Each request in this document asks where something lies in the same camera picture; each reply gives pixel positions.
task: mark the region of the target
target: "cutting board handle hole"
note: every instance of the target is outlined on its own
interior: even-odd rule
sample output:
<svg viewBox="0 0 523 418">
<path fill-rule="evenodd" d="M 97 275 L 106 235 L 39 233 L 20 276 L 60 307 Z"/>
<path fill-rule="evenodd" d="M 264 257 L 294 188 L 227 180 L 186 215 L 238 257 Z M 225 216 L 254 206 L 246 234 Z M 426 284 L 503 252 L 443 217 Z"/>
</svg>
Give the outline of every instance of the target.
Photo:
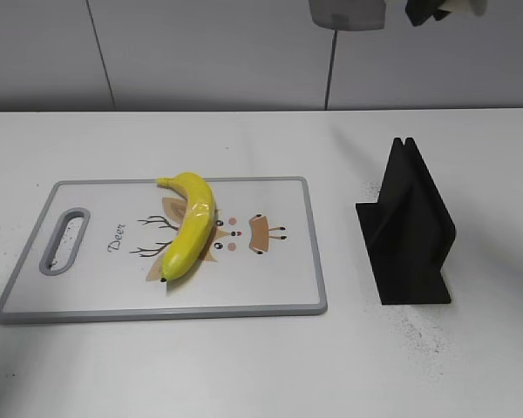
<svg viewBox="0 0 523 418">
<path fill-rule="evenodd" d="M 83 207 L 73 207 L 60 215 L 39 263 L 42 274 L 57 276 L 73 265 L 90 217 Z"/>
</svg>

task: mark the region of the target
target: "deer antler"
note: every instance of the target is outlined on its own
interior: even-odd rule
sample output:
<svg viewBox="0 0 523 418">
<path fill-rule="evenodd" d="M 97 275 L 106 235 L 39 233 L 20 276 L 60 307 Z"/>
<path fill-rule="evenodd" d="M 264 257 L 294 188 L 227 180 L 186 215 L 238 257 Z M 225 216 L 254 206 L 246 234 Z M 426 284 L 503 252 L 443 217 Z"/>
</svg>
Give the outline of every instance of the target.
<svg viewBox="0 0 523 418">
<path fill-rule="evenodd" d="M 178 227 L 171 225 L 171 223 L 166 219 L 164 216 L 154 215 L 150 216 L 147 219 L 138 219 L 138 222 L 143 222 L 141 225 L 147 225 L 147 224 L 164 224 L 159 226 L 159 228 L 171 228 L 174 229 L 174 231 L 178 232 Z"/>
<path fill-rule="evenodd" d="M 159 254 L 161 251 L 163 251 L 165 248 L 170 246 L 172 243 L 173 243 L 172 241 L 156 242 L 155 244 L 157 244 L 159 246 L 159 248 L 153 248 L 153 249 L 141 248 L 139 246 L 136 251 L 131 251 L 130 253 L 139 254 L 140 257 L 154 257 L 157 254 Z"/>
</svg>

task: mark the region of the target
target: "deer ear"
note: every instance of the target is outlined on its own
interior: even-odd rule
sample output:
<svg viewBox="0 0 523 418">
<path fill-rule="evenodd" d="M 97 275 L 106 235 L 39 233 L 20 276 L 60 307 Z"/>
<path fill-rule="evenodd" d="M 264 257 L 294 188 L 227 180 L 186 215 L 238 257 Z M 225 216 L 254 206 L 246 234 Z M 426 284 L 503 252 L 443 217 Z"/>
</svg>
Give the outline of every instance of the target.
<svg viewBox="0 0 523 418">
<path fill-rule="evenodd" d="M 162 277 L 162 268 L 163 268 L 163 257 L 165 257 L 165 253 L 162 253 L 153 265 L 151 266 L 151 270 L 149 270 L 149 273 L 146 276 L 146 281 L 159 281 Z"/>
<path fill-rule="evenodd" d="M 181 224 L 186 214 L 187 202 L 178 198 L 163 198 L 163 210 L 170 220 Z"/>
</svg>

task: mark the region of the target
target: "gray cutting board rim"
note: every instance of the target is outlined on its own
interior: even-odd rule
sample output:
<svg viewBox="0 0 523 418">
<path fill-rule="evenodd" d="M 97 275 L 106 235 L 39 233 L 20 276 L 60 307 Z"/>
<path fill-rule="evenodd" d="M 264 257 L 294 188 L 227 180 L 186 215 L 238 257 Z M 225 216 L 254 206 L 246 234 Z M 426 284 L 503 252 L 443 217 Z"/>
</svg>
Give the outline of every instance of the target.
<svg viewBox="0 0 523 418">
<path fill-rule="evenodd" d="M 0 323 L 1 324 L 28 324 L 52 322 L 89 322 L 89 321 L 115 321 L 115 320 L 167 320 L 167 319 L 199 319 L 223 318 L 245 316 L 282 316 L 282 315 L 316 315 L 327 310 L 327 296 L 323 284 L 323 274 L 316 241 L 316 229 L 309 200 L 308 183 L 302 177 L 251 177 L 251 178 L 213 178 L 206 179 L 210 183 L 218 182 L 279 182 L 297 181 L 302 186 L 305 216 L 308 225 L 309 241 L 311 245 L 312 261 L 315 281 L 317 286 L 318 301 L 315 303 L 284 303 L 277 305 L 236 305 L 221 307 L 161 307 L 144 309 L 107 309 L 107 310 L 71 310 L 58 312 L 6 312 L 4 306 L 16 285 L 18 275 L 26 261 L 28 252 L 39 232 L 39 228 L 54 201 L 57 191 L 64 185 L 135 185 L 152 184 L 154 179 L 105 179 L 105 180 L 67 180 L 57 182 L 46 200 L 25 248 L 10 276 L 3 294 L 0 298 Z"/>
</svg>

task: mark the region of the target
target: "deer illustration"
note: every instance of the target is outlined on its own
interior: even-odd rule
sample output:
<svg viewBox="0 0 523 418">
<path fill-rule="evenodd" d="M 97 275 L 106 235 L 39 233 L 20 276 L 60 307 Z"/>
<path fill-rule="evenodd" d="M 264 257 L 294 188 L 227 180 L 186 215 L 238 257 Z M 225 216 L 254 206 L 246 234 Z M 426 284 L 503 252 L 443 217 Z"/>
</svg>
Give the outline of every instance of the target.
<svg viewBox="0 0 523 418">
<path fill-rule="evenodd" d="M 184 199 L 179 198 L 163 198 L 163 212 L 165 215 L 177 225 L 173 225 L 170 221 L 164 216 L 153 215 L 149 216 L 147 219 L 138 219 L 138 222 L 141 222 L 142 225 L 150 224 L 159 224 L 159 228 L 169 228 L 178 232 L 180 225 L 184 220 L 186 214 L 187 202 Z M 221 250 L 224 245 L 220 242 L 226 237 L 241 237 L 242 231 L 230 231 L 227 232 L 222 228 L 225 225 L 225 222 L 222 219 L 219 219 L 220 211 L 215 211 L 215 226 L 213 231 L 207 239 L 206 246 L 203 249 L 203 252 L 200 255 L 200 260 L 204 261 L 217 261 L 213 256 L 212 250 Z M 236 224 L 236 218 L 229 218 L 228 224 L 234 226 Z M 256 214 L 249 221 L 249 226 L 251 230 L 251 238 L 248 244 L 248 248 L 256 254 L 264 254 L 269 251 L 269 239 L 286 239 L 286 235 L 270 235 L 272 231 L 285 231 L 284 226 L 278 226 L 275 228 L 269 228 L 268 218 L 261 214 Z M 156 248 L 147 249 L 138 247 L 137 250 L 131 251 L 130 253 L 137 253 L 140 257 L 155 257 L 158 256 L 148 275 L 146 276 L 146 281 L 155 281 L 164 279 L 161 278 L 161 266 L 163 262 L 163 257 L 165 256 L 165 250 L 173 242 L 171 240 L 166 242 L 156 242 Z M 227 249 L 231 252 L 236 250 L 236 243 L 230 242 L 227 244 Z"/>
</svg>

